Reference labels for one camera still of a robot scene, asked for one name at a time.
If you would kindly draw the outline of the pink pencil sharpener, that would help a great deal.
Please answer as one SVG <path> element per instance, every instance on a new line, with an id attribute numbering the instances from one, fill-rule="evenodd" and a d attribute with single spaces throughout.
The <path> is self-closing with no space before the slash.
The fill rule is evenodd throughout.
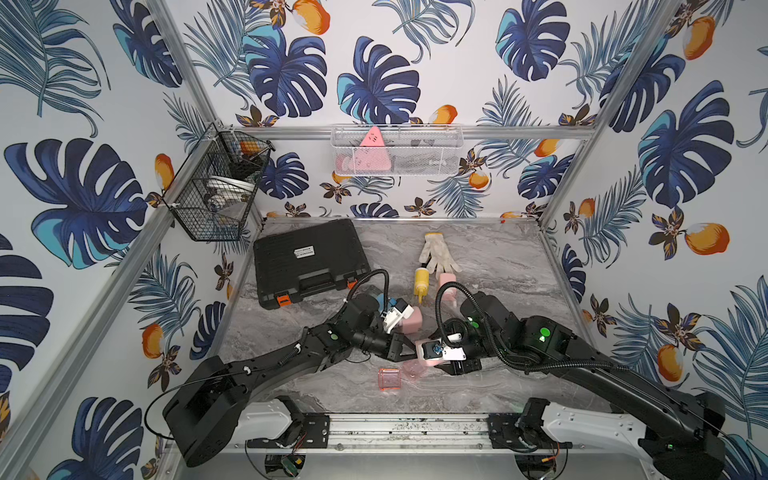
<path id="1" fill-rule="evenodd" d="M 453 273 L 441 273 L 438 275 L 438 288 L 442 288 L 444 285 L 456 282 L 457 277 Z M 457 292 L 455 287 L 447 288 L 444 292 L 445 295 L 455 295 Z"/>
<path id="2" fill-rule="evenodd" d="M 443 362 L 442 342 L 424 339 L 415 343 L 418 362 L 426 367 L 434 367 Z"/>
<path id="3" fill-rule="evenodd" d="M 400 323 L 400 331 L 406 335 L 418 333 L 423 325 L 423 314 L 418 306 L 412 307 L 413 312 Z"/>

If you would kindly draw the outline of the pink clear sharpener tray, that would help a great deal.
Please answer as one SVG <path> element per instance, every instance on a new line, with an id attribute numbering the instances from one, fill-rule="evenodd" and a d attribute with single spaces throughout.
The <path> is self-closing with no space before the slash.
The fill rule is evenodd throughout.
<path id="1" fill-rule="evenodd" d="M 402 386 L 401 372 L 398 368 L 380 368 L 377 379 L 378 387 L 382 391 L 397 390 Z"/>
<path id="2" fill-rule="evenodd" d="M 400 370 L 404 377 L 415 380 L 423 378 L 428 372 L 429 366 L 418 359 L 414 359 L 403 362 L 400 365 Z"/>

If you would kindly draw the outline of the yellow pencil sharpener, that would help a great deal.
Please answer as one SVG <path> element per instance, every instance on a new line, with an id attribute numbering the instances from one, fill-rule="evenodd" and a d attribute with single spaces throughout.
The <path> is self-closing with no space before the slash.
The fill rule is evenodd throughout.
<path id="1" fill-rule="evenodd" d="M 413 294 L 421 304 L 429 291 L 430 272 L 426 267 L 419 267 L 414 273 Z"/>

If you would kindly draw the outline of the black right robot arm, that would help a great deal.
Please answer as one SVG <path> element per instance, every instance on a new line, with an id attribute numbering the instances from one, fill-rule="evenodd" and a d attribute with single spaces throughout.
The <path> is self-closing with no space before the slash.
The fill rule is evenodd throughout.
<path id="1" fill-rule="evenodd" d="M 531 398 L 513 428 L 517 451 L 585 444 L 630 455 L 668 479 L 717 479 L 723 473 L 725 406 L 718 395 L 666 387 L 613 361 L 556 321 L 539 315 L 520 319 L 496 297 L 471 293 L 456 281 L 439 288 L 434 308 L 444 351 L 555 376 L 616 409 L 568 409 Z"/>

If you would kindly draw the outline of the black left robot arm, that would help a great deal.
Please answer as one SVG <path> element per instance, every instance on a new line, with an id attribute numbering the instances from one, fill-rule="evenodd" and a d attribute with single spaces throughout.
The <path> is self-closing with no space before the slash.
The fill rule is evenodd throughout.
<path id="1" fill-rule="evenodd" d="M 338 312 L 304 329 L 294 343 L 246 360 L 225 363 L 215 355 L 202 361 L 162 411 L 185 465 L 198 467 L 218 455 L 253 398 L 343 362 L 355 349 L 396 363 L 416 359 L 414 343 L 385 326 L 390 313 L 408 318 L 411 308 L 402 299 L 389 304 L 389 273 L 375 269 L 354 284 Z"/>

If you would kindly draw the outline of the blue pencil sharpener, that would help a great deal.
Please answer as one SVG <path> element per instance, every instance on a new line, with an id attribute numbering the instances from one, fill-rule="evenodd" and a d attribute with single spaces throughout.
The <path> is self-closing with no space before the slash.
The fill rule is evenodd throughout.
<path id="1" fill-rule="evenodd" d="M 376 301 L 378 302 L 378 307 L 377 307 L 378 310 L 382 311 L 384 309 L 385 305 L 386 305 L 384 303 L 384 295 L 383 295 L 383 293 L 379 293 L 375 298 L 376 298 Z"/>

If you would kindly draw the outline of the white knit work glove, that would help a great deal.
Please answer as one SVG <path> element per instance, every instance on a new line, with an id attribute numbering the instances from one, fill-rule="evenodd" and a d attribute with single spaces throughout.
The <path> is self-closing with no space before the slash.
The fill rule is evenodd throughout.
<path id="1" fill-rule="evenodd" d="M 436 278 L 442 274 L 455 274 L 462 271 L 440 232 L 430 232 L 424 236 L 424 246 L 418 262 Z"/>

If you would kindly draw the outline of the black plastic tool case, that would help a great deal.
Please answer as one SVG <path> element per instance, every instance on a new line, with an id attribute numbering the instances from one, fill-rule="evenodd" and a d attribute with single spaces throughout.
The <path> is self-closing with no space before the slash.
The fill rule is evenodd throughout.
<path id="1" fill-rule="evenodd" d="M 333 220 L 254 242 L 258 301 L 275 310 L 351 288 L 371 271 L 353 222 Z"/>

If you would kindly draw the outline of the pink triangular object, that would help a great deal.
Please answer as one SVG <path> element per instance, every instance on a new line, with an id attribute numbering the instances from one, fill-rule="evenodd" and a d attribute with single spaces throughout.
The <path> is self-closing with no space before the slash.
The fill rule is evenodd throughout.
<path id="1" fill-rule="evenodd" d="M 361 144 L 353 151 L 353 172 L 388 172 L 392 166 L 392 159 L 380 128 L 378 126 L 371 127 Z"/>

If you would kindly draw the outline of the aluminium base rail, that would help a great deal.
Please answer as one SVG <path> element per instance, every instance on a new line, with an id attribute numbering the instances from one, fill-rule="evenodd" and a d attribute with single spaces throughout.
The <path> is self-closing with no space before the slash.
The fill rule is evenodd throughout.
<path id="1" fill-rule="evenodd" d="M 531 448 L 524 444 L 513 414 L 312 414 L 289 425 L 283 413 L 251 410 L 240 418 L 223 451 L 247 445 L 259 452 L 325 453 L 511 453 Z M 642 458 L 639 440 L 646 426 L 626 414 L 571 409 L 552 404 L 535 420 L 534 431 L 545 434 L 544 452 L 622 453 Z"/>

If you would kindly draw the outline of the clear wall-mounted shelf bin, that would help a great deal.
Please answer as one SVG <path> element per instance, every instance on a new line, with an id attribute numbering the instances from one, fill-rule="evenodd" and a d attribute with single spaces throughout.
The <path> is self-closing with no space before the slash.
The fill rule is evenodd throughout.
<path id="1" fill-rule="evenodd" d="M 439 176 L 458 170 L 464 145 L 463 131 L 451 125 L 378 126 L 388 147 L 392 169 L 354 173 L 352 155 L 368 130 L 377 125 L 336 126 L 330 144 L 335 152 L 334 172 L 342 176 Z"/>

